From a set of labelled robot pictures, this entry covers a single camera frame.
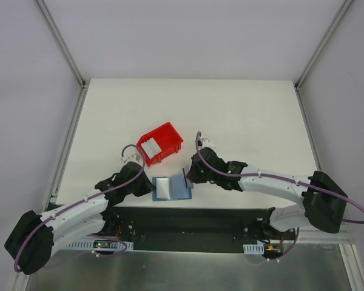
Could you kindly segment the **red plastic bin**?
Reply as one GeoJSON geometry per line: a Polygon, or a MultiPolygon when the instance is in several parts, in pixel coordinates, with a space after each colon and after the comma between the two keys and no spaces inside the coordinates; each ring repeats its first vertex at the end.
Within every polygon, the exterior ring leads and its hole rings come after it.
{"type": "Polygon", "coordinates": [[[167,122],[144,134],[137,142],[137,146],[143,150],[141,143],[147,141],[150,138],[156,140],[162,151],[152,159],[149,159],[144,152],[146,164],[148,167],[160,163],[162,160],[174,153],[178,153],[181,150],[181,144],[184,141],[170,122],[167,122]]]}

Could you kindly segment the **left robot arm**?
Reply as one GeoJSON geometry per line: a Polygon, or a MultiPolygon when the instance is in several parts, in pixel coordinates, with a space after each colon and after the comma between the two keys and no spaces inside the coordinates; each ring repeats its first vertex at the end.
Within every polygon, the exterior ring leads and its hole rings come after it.
{"type": "Polygon", "coordinates": [[[155,190],[137,162],[98,182],[82,198],[53,210],[24,213],[4,248],[14,259],[14,271],[31,275],[66,245],[88,235],[109,236],[118,231],[114,207],[128,195],[141,197],[155,190]]]}

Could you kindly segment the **blue leather card holder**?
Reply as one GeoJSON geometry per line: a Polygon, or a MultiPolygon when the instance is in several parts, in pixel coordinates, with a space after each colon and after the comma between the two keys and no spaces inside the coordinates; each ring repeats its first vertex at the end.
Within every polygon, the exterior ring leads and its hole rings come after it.
{"type": "Polygon", "coordinates": [[[152,192],[152,200],[153,201],[179,201],[179,200],[188,200],[192,199],[192,189],[193,186],[189,189],[186,188],[184,183],[183,174],[177,174],[174,176],[168,177],[154,177],[152,178],[152,184],[156,187],[156,179],[157,178],[169,178],[170,179],[170,200],[165,199],[156,199],[156,189],[152,192]]]}

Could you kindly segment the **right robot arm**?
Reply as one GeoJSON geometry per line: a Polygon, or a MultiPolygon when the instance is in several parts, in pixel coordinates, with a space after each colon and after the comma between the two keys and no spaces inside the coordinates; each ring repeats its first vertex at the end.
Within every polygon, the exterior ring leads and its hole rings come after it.
{"type": "Polygon", "coordinates": [[[187,178],[194,184],[215,184],[225,190],[257,192],[291,201],[289,207],[269,209],[261,233],[275,239],[294,227],[313,226],[325,233],[338,233],[347,194],[321,171],[311,176],[280,175],[240,161],[224,161],[209,147],[192,157],[187,178]]]}

